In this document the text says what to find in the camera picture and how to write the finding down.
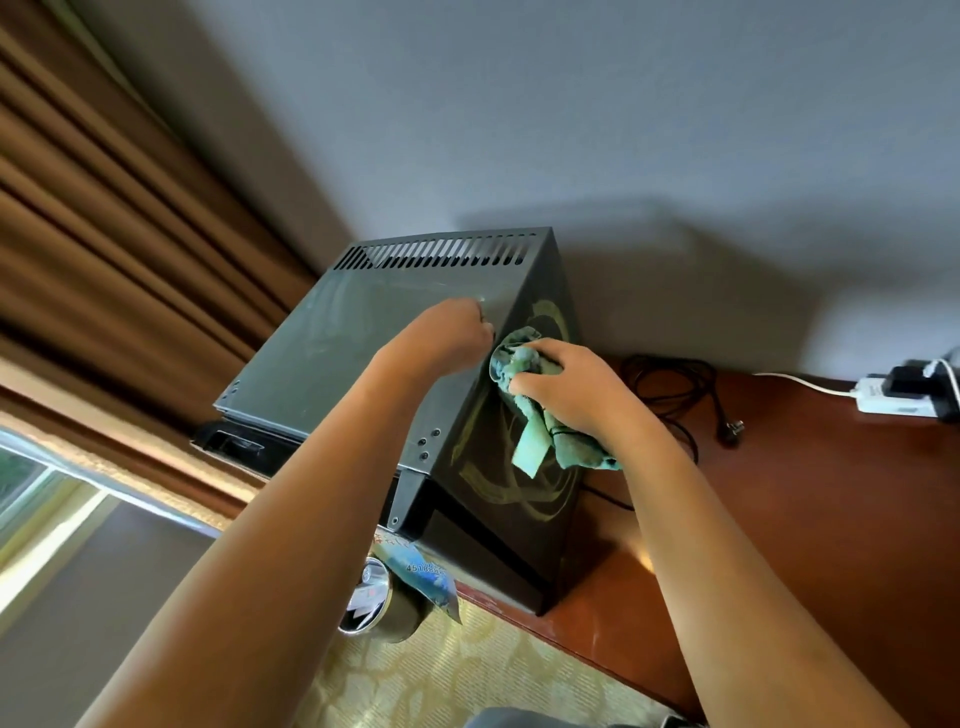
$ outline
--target white wall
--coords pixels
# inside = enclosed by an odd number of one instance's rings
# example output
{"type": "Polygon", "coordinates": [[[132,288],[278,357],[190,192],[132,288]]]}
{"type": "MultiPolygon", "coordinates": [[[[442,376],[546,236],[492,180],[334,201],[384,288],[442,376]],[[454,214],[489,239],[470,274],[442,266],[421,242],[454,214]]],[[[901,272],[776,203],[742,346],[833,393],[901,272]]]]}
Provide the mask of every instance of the white wall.
{"type": "Polygon", "coordinates": [[[316,262],[335,218],[553,225],[608,350],[856,377],[960,344],[952,0],[76,5],[316,262]]]}
{"type": "Polygon", "coordinates": [[[0,724],[72,728],[212,543],[119,504],[0,638],[0,724]]]}

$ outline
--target white cable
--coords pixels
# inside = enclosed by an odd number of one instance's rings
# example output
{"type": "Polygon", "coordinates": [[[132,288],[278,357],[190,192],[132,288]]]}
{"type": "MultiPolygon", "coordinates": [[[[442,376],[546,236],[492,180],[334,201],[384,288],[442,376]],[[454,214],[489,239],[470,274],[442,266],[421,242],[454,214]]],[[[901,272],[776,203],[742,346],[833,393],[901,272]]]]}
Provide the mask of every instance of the white cable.
{"type": "Polygon", "coordinates": [[[957,384],[957,375],[953,372],[953,367],[946,359],[934,359],[924,367],[924,376],[931,377],[937,373],[937,367],[941,364],[947,370],[947,378],[950,380],[950,386],[953,388],[953,399],[957,403],[957,409],[960,409],[960,384],[957,384]]]}
{"type": "Polygon", "coordinates": [[[853,390],[850,390],[850,392],[841,392],[836,389],[828,389],[827,387],[821,387],[819,384],[814,384],[812,381],[800,379],[798,376],[785,375],[780,372],[756,372],[754,376],[782,376],[784,379],[792,379],[793,381],[799,382],[804,387],[809,387],[810,389],[815,389],[818,392],[823,392],[825,395],[836,395],[837,397],[856,397],[856,394],[853,390]]]}

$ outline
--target ventilation slots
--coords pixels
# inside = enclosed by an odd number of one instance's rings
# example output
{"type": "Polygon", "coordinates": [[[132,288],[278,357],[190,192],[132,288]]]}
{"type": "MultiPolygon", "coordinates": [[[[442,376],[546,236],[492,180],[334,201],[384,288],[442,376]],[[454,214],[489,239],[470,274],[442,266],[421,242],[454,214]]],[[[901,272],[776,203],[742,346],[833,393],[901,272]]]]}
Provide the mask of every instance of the ventilation slots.
{"type": "Polygon", "coordinates": [[[520,265],[534,233],[424,238],[351,248],[337,271],[366,268],[454,268],[468,265],[520,265]]]}

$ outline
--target rag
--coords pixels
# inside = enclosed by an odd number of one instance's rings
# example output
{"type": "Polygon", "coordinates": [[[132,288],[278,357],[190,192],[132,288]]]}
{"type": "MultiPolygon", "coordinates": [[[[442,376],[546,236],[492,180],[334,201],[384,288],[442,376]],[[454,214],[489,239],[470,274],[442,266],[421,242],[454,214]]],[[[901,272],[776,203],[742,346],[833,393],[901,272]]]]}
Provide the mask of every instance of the rag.
{"type": "Polygon", "coordinates": [[[490,378],[499,387],[500,396],[527,421],[516,443],[513,464],[534,477],[552,446],[561,468],[579,465],[595,470],[620,470],[616,459],[595,439],[567,427],[529,397],[510,393],[510,382],[521,372],[558,375],[564,370],[536,349],[523,346],[540,338],[540,333],[533,327],[519,328],[504,337],[490,359],[490,378]]]}

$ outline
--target brown curtain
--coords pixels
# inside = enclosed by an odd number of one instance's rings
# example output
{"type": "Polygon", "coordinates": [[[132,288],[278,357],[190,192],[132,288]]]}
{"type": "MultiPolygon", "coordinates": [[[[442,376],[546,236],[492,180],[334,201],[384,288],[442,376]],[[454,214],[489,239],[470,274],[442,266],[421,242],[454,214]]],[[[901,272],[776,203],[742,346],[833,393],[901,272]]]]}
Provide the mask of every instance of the brown curtain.
{"type": "Polygon", "coordinates": [[[235,515],[188,446],[315,277],[39,3],[0,4],[0,424],[235,515]]]}

